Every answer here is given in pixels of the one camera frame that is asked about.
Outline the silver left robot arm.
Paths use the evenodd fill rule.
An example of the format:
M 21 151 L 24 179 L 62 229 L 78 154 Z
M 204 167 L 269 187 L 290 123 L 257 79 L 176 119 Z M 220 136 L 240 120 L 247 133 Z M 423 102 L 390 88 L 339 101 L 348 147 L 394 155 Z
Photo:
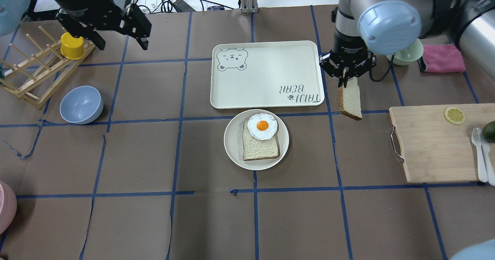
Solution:
M 56 20 L 72 37 L 83 37 L 99 50 L 105 40 L 98 31 L 116 31 L 134 38 L 143 50 L 149 46 L 152 24 L 131 0 L 54 0 L 60 9 Z M 0 33 L 12 33 L 27 12 L 31 0 L 0 0 Z

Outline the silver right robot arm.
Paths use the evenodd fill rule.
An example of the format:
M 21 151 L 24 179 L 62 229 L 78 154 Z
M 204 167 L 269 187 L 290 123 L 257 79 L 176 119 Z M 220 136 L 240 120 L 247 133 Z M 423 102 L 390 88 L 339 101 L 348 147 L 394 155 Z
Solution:
M 334 45 L 319 64 L 346 85 L 417 39 L 447 35 L 494 79 L 494 0 L 339 0 L 332 12 Z

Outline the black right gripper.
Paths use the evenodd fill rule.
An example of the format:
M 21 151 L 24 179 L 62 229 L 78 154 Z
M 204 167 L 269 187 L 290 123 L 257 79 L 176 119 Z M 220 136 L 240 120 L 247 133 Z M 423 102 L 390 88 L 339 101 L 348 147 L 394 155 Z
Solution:
M 345 88 L 346 79 L 360 77 L 376 66 L 376 56 L 364 40 L 334 40 L 332 50 L 319 57 L 319 65 L 329 76 L 339 78 L 339 88 Z

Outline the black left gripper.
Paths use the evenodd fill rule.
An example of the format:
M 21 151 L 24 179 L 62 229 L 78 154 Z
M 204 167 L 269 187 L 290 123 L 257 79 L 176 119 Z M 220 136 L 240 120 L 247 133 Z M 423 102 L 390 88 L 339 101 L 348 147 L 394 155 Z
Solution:
M 152 24 L 146 15 L 135 3 L 127 8 L 116 7 L 113 10 L 102 11 L 101 7 L 93 7 L 82 10 L 84 15 L 70 14 L 67 10 L 60 9 L 56 20 L 73 37 L 83 37 L 91 41 L 99 50 L 104 50 L 106 41 L 97 31 L 115 31 L 122 35 L 136 38 L 143 50 L 148 50 L 148 37 L 151 34 Z

